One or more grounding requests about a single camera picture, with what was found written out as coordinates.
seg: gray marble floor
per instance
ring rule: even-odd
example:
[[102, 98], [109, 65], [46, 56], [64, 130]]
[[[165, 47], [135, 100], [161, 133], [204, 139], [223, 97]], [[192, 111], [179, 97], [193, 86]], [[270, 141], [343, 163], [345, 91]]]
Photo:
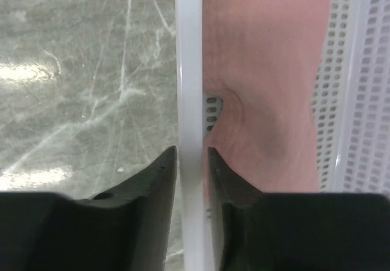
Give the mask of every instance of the gray marble floor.
[[174, 0], [0, 0], [0, 191], [90, 197], [175, 144], [174, 26]]

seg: concrete floor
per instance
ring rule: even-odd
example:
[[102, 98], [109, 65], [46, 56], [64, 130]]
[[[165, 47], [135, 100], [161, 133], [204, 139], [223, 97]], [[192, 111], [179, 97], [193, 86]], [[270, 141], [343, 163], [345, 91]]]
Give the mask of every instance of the concrete floor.
[[[177, 142], [174, 0], [0, 0], [0, 191], [91, 197]], [[180, 193], [166, 270], [183, 270]]]

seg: perforated plastic wall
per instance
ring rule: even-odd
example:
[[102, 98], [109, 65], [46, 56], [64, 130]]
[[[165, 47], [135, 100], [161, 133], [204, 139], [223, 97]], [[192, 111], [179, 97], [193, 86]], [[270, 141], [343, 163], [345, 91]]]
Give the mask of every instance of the perforated plastic wall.
[[[321, 189], [390, 195], [390, 0], [331, 0], [312, 105]], [[205, 96], [205, 134], [221, 108]]]
[[335, 190], [390, 194], [390, 0], [358, 0]]

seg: white vertical bar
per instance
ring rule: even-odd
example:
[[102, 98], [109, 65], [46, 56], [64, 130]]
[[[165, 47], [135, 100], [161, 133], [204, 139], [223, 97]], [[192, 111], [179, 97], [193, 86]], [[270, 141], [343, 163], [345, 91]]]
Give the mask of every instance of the white vertical bar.
[[204, 271], [202, 0], [175, 0], [179, 163], [186, 271]]
[[[203, 136], [204, 138], [209, 134], [209, 131], [207, 130], [207, 127], [210, 125], [215, 125], [215, 121], [209, 122], [207, 121], [207, 117], [211, 116], [219, 116], [219, 113], [222, 109], [222, 102], [221, 99], [218, 97], [215, 97], [217, 99], [216, 103], [208, 104], [207, 99], [209, 97], [215, 97], [211, 96], [209, 94], [204, 93], [203, 95]], [[207, 108], [214, 107], [217, 109], [216, 112], [209, 113], [207, 112]], [[208, 216], [205, 218], [205, 250], [204, 250], [204, 260], [205, 260], [205, 268], [204, 271], [215, 271], [216, 268], [219, 267], [218, 260], [221, 258], [215, 258], [215, 252], [214, 252], [214, 245], [213, 245], [213, 233], [211, 230], [211, 213], [208, 212], [210, 207], [210, 201], [205, 201], [205, 211], [208, 213]]]
[[368, 10], [363, 7], [364, 0], [350, 0], [350, 12], [348, 18], [349, 32], [348, 35], [348, 45], [345, 51], [345, 75], [342, 75], [344, 78], [344, 83], [340, 87], [342, 90], [342, 99], [340, 99], [339, 104], [342, 106], [342, 114], [340, 115], [338, 121], [338, 134], [336, 135], [337, 148], [333, 149], [336, 151], [336, 163], [333, 172], [333, 181], [331, 184], [331, 192], [343, 192], [344, 191], [344, 178], [346, 174], [347, 166], [347, 155], [348, 147], [350, 146], [350, 130], [352, 128], [352, 119], [353, 112], [355, 108], [355, 99], [353, 98], [356, 95], [357, 91], [357, 80], [355, 77], [359, 75], [358, 70], [360, 70], [359, 63], [356, 63], [358, 58], [356, 53], [360, 54], [363, 51], [363, 40], [364, 36], [364, 15], [368, 14]]

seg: white plastic pole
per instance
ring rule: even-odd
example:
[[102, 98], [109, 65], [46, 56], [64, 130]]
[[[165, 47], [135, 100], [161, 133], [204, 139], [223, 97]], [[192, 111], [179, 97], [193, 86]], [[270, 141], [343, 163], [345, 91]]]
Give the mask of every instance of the white plastic pole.
[[202, 0], [175, 0], [179, 163], [186, 271], [204, 271]]

